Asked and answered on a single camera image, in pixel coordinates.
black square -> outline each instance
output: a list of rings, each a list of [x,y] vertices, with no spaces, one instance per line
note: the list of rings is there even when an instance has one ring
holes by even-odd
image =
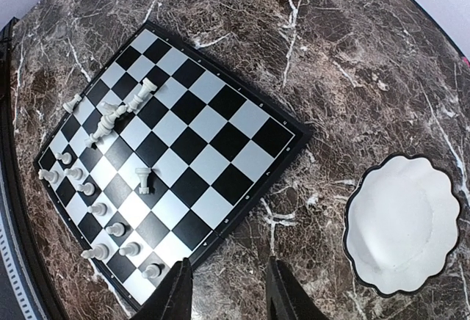
[[[104,155],[112,166],[116,170],[119,170],[131,154],[132,149],[129,145],[127,145],[123,138],[117,137],[115,142],[112,143],[111,147]]]
[[[91,243],[103,229],[93,214],[85,214],[77,227],[89,243]]]
[[[170,76],[166,74],[164,70],[155,66],[150,72],[148,72],[146,78],[160,88],[170,78]]]
[[[67,206],[75,195],[75,188],[67,177],[65,177],[62,183],[57,187],[56,194],[64,206]]]
[[[196,80],[204,73],[204,69],[191,59],[187,59],[185,63],[173,74],[173,78],[183,84],[186,88],[190,88]]]
[[[126,256],[120,255],[119,252],[116,252],[106,265],[122,283],[124,283],[137,268]]]
[[[152,129],[168,112],[167,107],[158,101],[155,97],[146,103],[146,105],[139,111],[138,117]]]
[[[150,212],[142,223],[137,227],[136,231],[154,249],[170,230],[159,220],[153,212]]]
[[[124,129],[126,129],[127,125],[134,119],[135,113],[126,113],[120,116],[116,122],[115,127],[113,128],[114,131],[118,134],[121,134]]]
[[[178,178],[171,187],[172,192],[186,204],[188,208],[193,206],[196,201],[209,188],[209,185],[194,172],[191,167]]]
[[[98,80],[91,90],[87,93],[87,98],[90,102],[97,107],[103,97],[108,93],[109,87],[102,81]]]
[[[203,110],[206,106],[196,95],[192,92],[185,92],[183,96],[175,103],[171,109],[183,122],[190,124],[192,120]]]
[[[122,68],[128,70],[135,61],[140,57],[141,53],[129,46],[120,56],[116,59],[116,63],[118,63]]]
[[[64,137],[69,142],[72,140],[73,136],[75,135],[76,131],[79,130],[79,128],[79,121],[76,120],[75,116],[71,115],[60,131],[64,134]]]
[[[95,180],[93,179],[93,177],[91,175],[89,175],[83,181],[82,184],[86,184],[86,183],[91,183],[95,187],[95,192],[90,196],[85,195],[83,192],[78,192],[78,193],[79,193],[80,197],[82,198],[82,200],[84,201],[84,203],[87,206],[91,206],[91,205],[93,205],[95,200],[98,199],[98,196],[101,194],[101,189],[98,186],[98,184],[96,184]]]
[[[87,132],[87,134],[96,132],[100,119],[101,113],[97,109],[94,109],[82,125],[83,129]]]
[[[88,172],[91,172],[98,161],[100,161],[101,157],[103,157],[103,154],[97,148],[85,148],[83,153],[80,155],[80,161]]]
[[[148,167],[152,167],[167,149],[168,146],[151,131],[143,142],[140,143],[135,153]]]
[[[229,164],[225,171],[212,184],[212,188],[217,190],[229,203],[235,205],[240,198],[245,195],[253,182],[234,165]]]
[[[148,280],[155,286],[158,287],[161,281],[165,278],[166,274],[170,271],[170,267],[164,263],[164,261],[154,252],[152,252],[143,263],[140,264],[139,270],[144,272],[147,266],[154,263],[158,265],[162,273],[156,278],[149,278]]]
[[[162,196],[167,192],[168,187],[165,183],[155,174],[154,171],[148,175],[147,186],[150,190],[150,194],[140,194],[140,184],[134,189],[135,193],[139,195],[141,201],[143,201],[149,208],[153,208]]]
[[[119,208],[124,203],[124,200],[127,199],[131,192],[132,189],[119,174],[116,174],[104,189],[104,194],[116,208]]]
[[[166,42],[157,39],[152,45],[144,52],[144,56],[149,58],[153,63],[158,63],[159,60],[171,49],[171,46]]]
[[[129,225],[129,223],[126,221],[123,215],[120,214],[119,211],[116,211],[114,216],[111,217],[110,221],[104,227],[106,228],[108,226],[112,226],[116,222],[122,223],[126,227],[126,232],[121,237],[110,235],[111,239],[115,241],[115,243],[120,247],[126,241],[127,237],[131,235],[134,229]]]
[[[232,161],[250,139],[231,123],[227,123],[211,141],[211,145],[227,160]]]
[[[56,156],[54,156],[54,153],[50,148],[47,148],[45,151],[43,157],[41,157],[41,160],[39,160],[39,165],[44,169],[44,170],[51,170],[52,166],[56,163]]]
[[[230,120],[246,99],[225,85],[221,91],[209,102],[209,106],[215,109],[226,120]]]
[[[77,159],[75,151],[73,151],[70,145],[67,145],[61,153],[69,153],[72,156],[72,161],[70,162],[70,164],[64,164],[61,160],[57,160],[59,162],[59,165],[63,169],[71,168]]]
[[[253,141],[272,157],[276,157],[291,138],[292,134],[287,129],[270,118],[255,134]]]
[[[184,129],[183,133],[181,133],[178,139],[171,145],[171,149],[175,151],[184,162],[191,164],[206,145],[207,142],[188,127]]]
[[[112,87],[112,91],[114,91],[121,100],[124,100],[136,86],[137,80],[132,78],[128,73],[124,73],[123,76],[116,81],[116,84]]]
[[[173,233],[191,250],[194,250],[209,232],[211,228],[192,210],[173,228]]]

white bowl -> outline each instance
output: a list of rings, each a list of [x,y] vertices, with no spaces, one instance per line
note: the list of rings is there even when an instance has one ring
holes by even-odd
[[[422,156],[389,156],[347,202],[344,250],[358,281],[379,295],[416,292],[458,242],[452,183]]]

marble surface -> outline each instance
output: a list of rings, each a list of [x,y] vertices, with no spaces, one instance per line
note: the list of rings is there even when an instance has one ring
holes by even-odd
[[[409,0],[42,0],[15,27],[16,144],[37,241],[71,319],[124,319],[79,257],[32,160],[82,90],[149,19],[272,96],[314,130],[297,161],[195,272],[194,319],[265,319],[269,255],[292,265],[331,319],[470,317],[470,71]],[[364,170],[424,153],[462,204],[460,244],[414,296],[380,298],[353,277],[344,207]]]

chessboard border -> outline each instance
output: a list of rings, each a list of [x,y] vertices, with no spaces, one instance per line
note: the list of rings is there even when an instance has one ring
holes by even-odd
[[[164,30],[163,28],[157,26],[156,24],[150,21],[146,21],[136,32],[132,34],[132,36],[121,47],[119,47],[119,49],[105,64],[105,66],[102,67],[102,69],[93,77],[93,79],[88,83],[88,85],[79,93],[82,98],[86,96],[86,94],[100,79],[100,77],[109,68],[109,66],[116,61],[116,59],[128,48],[128,46],[132,44],[136,37],[145,29],[154,32],[158,37],[162,38],[172,47],[177,48],[179,51],[183,52],[191,59],[197,60],[198,64],[205,67],[205,69],[212,72],[213,74],[217,75],[229,86],[238,86],[237,91],[239,91],[250,101],[254,103],[259,103],[259,101],[261,101],[263,105],[266,104],[263,110],[270,116],[272,116],[274,119],[276,119],[279,123],[286,121],[287,123],[284,124],[284,126],[294,134],[291,141],[289,142],[289,152],[283,152],[273,162],[273,164],[278,161],[280,162],[275,168],[274,173],[271,174],[266,179],[266,181],[263,182],[263,184],[261,184],[260,186],[258,186],[257,182],[255,185],[253,185],[250,191],[256,188],[258,190],[257,193],[249,198],[249,201],[245,206],[239,208],[236,211],[235,216],[232,217],[231,221],[227,224],[225,228],[223,228],[221,231],[213,230],[217,234],[217,238],[214,238],[211,241],[211,244],[205,248],[204,252],[201,252],[199,255],[196,255],[196,259],[192,263],[193,269],[196,269],[205,260],[206,255],[212,254],[214,250],[219,247],[220,244],[222,244],[223,239],[226,238],[240,224],[240,222],[247,216],[248,212],[258,203],[258,201],[263,197],[263,195],[267,193],[268,189],[280,178],[284,170],[290,164],[292,164],[297,154],[305,147],[307,142],[310,140],[312,132],[307,125],[300,123],[297,119],[295,119],[289,113],[284,111],[281,108],[280,104],[275,103],[267,95],[261,93],[255,87],[250,86],[246,82],[242,81],[235,74],[225,69],[223,66],[216,65],[215,62],[212,61],[210,58],[208,58],[198,50],[194,49],[192,46],[187,45],[179,36]],[[47,136],[47,139],[41,145],[39,153],[36,155],[35,160],[33,162],[36,171],[40,169],[39,160],[51,144],[52,139],[56,136],[61,127],[72,115],[73,114],[65,113],[62,119],[56,124],[55,129]],[[61,215],[62,220],[69,227],[72,234],[76,237],[76,239],[79,241],[80,245],[84,249],[89,248],[90,244],[85,240],[82,233],[80,233],[79,229],[68,217],[65,207],[60,203],[54,190],[51,188],[51,185],[47,181],[42,181],[42,183],[46,191],[48,192],[49,197],[53,200],[57,212]],[[113,282],[115,276],[110,272],[110,270],[104,265],[102,261],[97,261],[93,259],[92,262],[96,265],[98,270],[107,278],[107,280],[111,282],[111,284],[117,289],[120,295],[123,296],[135,310],[139,310],[141,308],[141,305],[133,298],[132,295],[129,294],[129,292],[120,282]]]

marble table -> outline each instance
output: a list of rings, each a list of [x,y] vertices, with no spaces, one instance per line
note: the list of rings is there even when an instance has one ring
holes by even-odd
[[[269,255],[292,265],[332,319],[470,316],[470,70],[413,2],[42,0],[14,29],[12,110],[28,212],[72,319],[125,319],[129,312],[79,257],[32,160],[61,118],[62,102],[147,19],[314,129],[303,154],[196,271],[194,319],[264,319]],[[445,272],[417,295],[383,299],[355,281],[341,238],[358,179],[396,151],[424,153],[449,172],[463,207],[461,240]]]

